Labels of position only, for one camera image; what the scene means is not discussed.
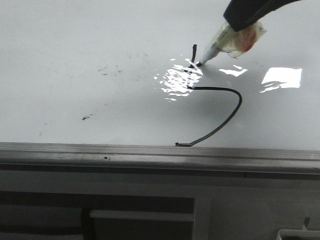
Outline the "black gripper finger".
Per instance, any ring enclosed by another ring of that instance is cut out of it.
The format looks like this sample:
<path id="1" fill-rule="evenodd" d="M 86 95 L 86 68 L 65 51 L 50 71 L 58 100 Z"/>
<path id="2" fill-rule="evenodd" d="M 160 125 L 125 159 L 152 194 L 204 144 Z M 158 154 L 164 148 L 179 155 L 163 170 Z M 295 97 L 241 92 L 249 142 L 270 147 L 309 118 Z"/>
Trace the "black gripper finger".
<path id="1" fill-rule="evenodd" d="M 239 32 L 253 25 L 270 12 L 298 0 L 231 0 L 223 17 L 230 27 Z"/>

